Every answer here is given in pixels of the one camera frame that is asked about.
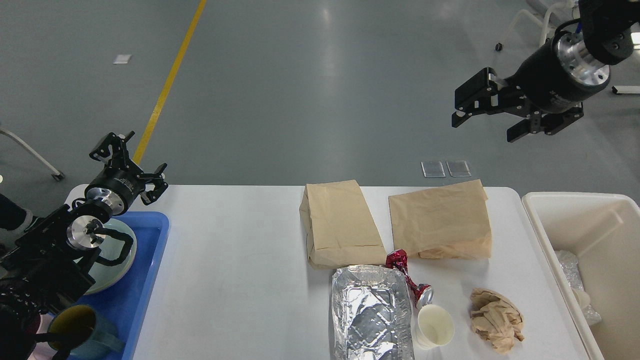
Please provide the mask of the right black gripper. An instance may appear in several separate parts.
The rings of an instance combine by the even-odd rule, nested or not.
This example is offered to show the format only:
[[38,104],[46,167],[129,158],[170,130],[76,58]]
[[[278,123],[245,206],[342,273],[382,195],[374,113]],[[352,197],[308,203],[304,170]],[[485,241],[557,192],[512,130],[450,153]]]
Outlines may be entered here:
[[[595,59],[583,36],[559,33],[530,55],[506,79],[485,67],[455,89],[451,126],[472,116],[508,113],[523,117],[506,130],[509,143],[528,134],[553,136],[581,119],[583,101],[606,88],[611,68]],[[528,115],[528,100],[546,112]]]

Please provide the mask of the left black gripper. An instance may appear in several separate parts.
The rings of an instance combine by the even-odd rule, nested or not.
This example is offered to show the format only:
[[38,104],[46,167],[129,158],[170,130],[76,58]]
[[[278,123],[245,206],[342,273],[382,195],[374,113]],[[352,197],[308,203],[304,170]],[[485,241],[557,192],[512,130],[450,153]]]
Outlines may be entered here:
[[169,188],[164,176],[166,162],[153,173],[144,173],[131,159],[127,143],[134,135],[134,131],[126,135],[110,132],[89,153],[92,160],[103,162],[109,168],[104,168],[89,183],[85,198],[104,203],[112,215],[124,214],[140,194],[142,203],[151,205]]

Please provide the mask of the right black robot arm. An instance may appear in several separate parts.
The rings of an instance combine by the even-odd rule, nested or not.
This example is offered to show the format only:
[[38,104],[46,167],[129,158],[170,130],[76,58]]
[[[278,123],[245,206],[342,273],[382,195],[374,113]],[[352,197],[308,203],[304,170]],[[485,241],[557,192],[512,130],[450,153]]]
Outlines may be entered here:
[[634,50],[631,27],[639,22],[637,0],[580,0],[580,32],[564,25],[509,77],[485,67],[455,89],[453,128],[473,116],[512,114],[519,123],[508,142],[528,134],[553,136],[584,115],[583,103],[610,83],[611,66]]

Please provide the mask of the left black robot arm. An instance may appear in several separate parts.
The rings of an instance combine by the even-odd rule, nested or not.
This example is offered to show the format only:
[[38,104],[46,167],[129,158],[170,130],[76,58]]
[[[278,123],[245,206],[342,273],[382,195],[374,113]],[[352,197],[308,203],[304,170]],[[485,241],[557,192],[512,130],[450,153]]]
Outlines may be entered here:
[[95,283],[94,264],[114,267],[130,257],[133,237],[105,224],[137,198],[150,205],[169,187],[166,163],[146,172],[130,158],[127,143],[134,134],[106,134],[89,153],[103,169],[84,196],[51,212],[1,258],[7,272],[1,278],[3,360],[26,360],[37,343],[48,341],[61,345],[55,359],[68,358],[78,335],[34,333],[29,327],[41,314],[58,314],[84,296]]

